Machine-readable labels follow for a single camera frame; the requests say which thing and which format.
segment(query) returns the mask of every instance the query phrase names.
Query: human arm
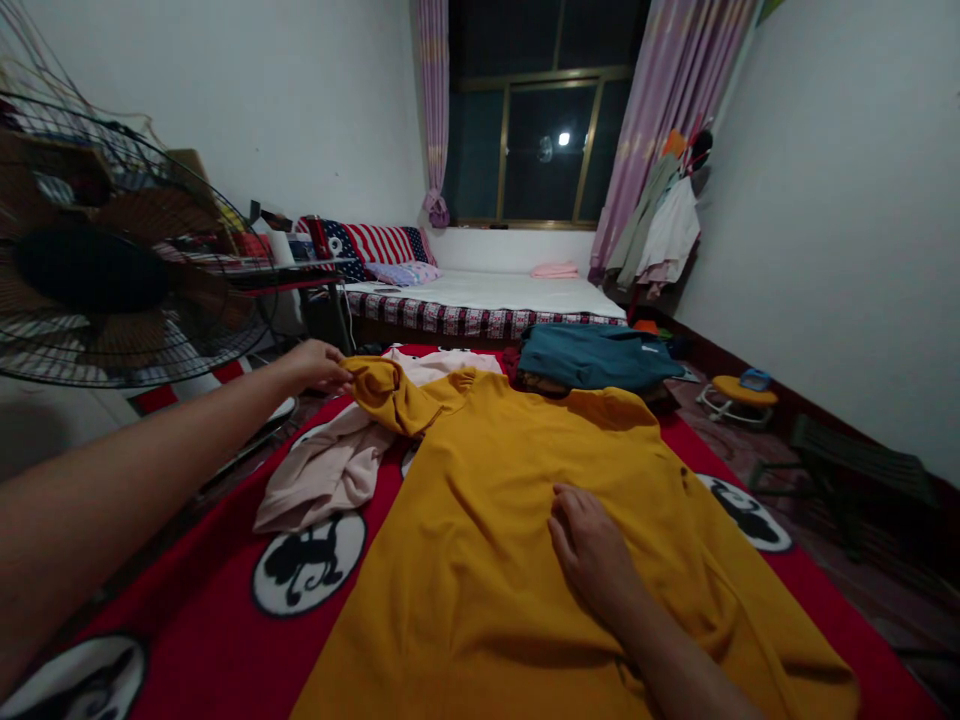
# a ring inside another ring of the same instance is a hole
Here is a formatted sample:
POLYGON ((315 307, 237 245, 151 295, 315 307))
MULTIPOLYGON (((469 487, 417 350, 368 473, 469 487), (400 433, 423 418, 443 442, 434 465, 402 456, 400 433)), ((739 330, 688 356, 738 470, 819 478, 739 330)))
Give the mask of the human arm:
POLYGON ((56 629, 222 467, 284 399, 349 388, 310 340, 183 405, 0 485, 0 699, 56 629))
POLYGON ((554 492, 547 522, 560 566, 636 664, 664 716, 762 718, 646 589, 600 501, 570 485, 554 492))

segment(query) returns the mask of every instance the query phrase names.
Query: forearm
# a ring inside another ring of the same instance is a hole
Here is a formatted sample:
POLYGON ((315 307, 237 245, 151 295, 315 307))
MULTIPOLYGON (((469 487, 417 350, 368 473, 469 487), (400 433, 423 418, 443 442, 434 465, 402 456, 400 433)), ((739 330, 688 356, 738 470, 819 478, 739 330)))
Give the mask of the forearm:
POLYGON ((763 718, 723 670, 647 593, 616 628, 665 717, 763 718))
POLYGON ((302 387, 275 365, 0 486, 0 698, 50 635, 302 387))

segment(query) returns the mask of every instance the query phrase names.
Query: curtain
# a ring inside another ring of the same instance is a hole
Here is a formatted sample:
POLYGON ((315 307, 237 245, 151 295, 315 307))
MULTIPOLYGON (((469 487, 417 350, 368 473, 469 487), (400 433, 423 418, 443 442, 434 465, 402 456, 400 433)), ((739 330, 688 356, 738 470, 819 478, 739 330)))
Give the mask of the curtain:
POLYGON ((450 44, 447 0, 419 0, 420 73, 423 79, 424 117, 427 126, 427 175, 430 190, 423 209, 433 227, 450 224, 447 204, 440 196, 447 167, 450 115, 450 44))
POLYGON ((590 257, 599 280, 650 169, 677 128, 688 140, 716 111, 756 0, 653 0, 637 58, 617 157, 590 257))

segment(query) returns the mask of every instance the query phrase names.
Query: blue object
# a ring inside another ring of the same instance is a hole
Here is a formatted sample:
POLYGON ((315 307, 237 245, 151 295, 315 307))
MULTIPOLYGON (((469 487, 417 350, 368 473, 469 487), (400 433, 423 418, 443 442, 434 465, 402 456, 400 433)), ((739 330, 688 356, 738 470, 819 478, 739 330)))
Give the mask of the blue object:
POLYGON ((543 323, 522 337, 518 368, 569 388, 640 393, 683 373, 656 336, 620 325, 543 323))
POLYGON ((770 387, 770 383, 772 382, 773 378, 763 370, 757 370, 756 368, 750 368, 740 376, 740 387, 745 387, 747 390, 753 390, 755 392, 763 392, 770 387))

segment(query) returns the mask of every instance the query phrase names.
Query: red rug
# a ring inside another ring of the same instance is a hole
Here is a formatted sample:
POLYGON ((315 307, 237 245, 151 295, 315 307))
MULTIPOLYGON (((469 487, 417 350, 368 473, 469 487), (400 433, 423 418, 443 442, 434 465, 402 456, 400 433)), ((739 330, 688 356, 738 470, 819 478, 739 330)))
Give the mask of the red rug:
MULTIPOLYGON (((418 356, 435 349, 403 348, 418 356)), ((267 479, 296 438, 348 402, 324 407, 21 687, 3 716, 60 717, 85 708, 90 717, 133 720, 286 718, 400 491, 411 442, 401 439, 387 453, 376 494, 359 513, 300 535, 264 537, 250 528, 267 479)), ((676 416, 662 428, 667 445, 713 486, 748 538, 769 549, 771 567, 857 673, 862 716, 940 717, 883 639, 775 522, 760 517, 759 505, 693 430, 676 416)))

